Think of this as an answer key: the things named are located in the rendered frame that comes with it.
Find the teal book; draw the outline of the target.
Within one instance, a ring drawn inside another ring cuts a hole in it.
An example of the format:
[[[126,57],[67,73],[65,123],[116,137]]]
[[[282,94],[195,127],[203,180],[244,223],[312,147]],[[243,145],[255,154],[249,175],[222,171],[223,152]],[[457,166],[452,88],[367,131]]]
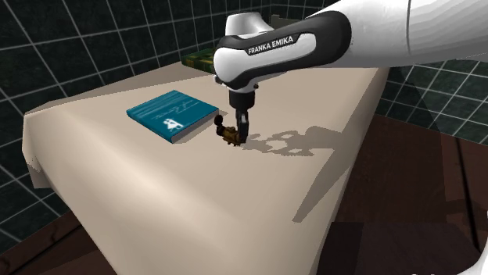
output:
[[[213,119],[219,108],[173,90],[128,109],[126,114],[174,144]]]

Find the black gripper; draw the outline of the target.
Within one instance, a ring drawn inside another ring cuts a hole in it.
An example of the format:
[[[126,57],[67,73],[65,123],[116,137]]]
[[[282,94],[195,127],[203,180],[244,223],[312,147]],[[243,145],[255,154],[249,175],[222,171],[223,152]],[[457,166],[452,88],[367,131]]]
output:
[[[255,104],[255,91],[237,92],[228,91],[229,104],[235,111],[236,124],[238,128],[239,143],[243,144],[249,134],[249,118],[248,109],[251,109]]]

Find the small brown figure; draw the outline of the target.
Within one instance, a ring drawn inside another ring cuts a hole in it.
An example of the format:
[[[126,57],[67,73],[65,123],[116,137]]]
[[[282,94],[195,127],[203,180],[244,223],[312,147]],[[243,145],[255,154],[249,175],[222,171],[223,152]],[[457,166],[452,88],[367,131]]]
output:
[[[239,137],[239,132],[235,127],[225,127],[223,125],[223,116],[216,115],[214,118],[214,124],[216,125],[216,134],[221,136],[228,145],[240,146],[242,141]]]

